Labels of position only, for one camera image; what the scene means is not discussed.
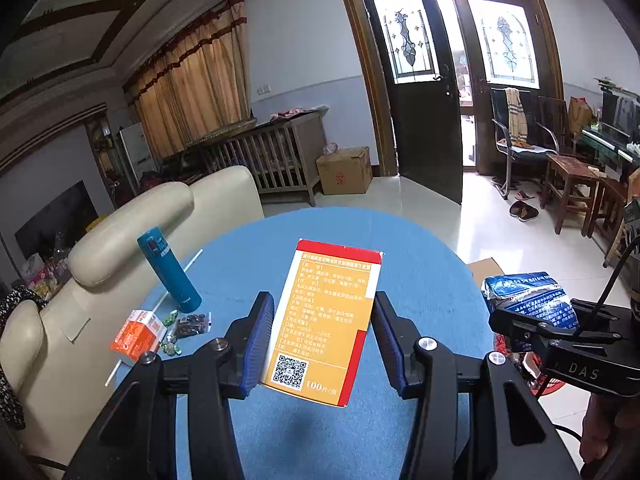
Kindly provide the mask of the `person right hand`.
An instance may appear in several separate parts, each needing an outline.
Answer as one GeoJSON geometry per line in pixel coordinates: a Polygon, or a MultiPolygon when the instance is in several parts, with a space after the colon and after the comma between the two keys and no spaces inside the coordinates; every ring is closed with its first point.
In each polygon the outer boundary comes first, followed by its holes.
{"type": "Polygon", "coordinates": [[[580,457],[585,464],[600,460],[608,452],[608,438],[614,429],[628,430],[638,427],[638,399],[618,404],[614,399],[593,393],[582,420],[580,457]]]}

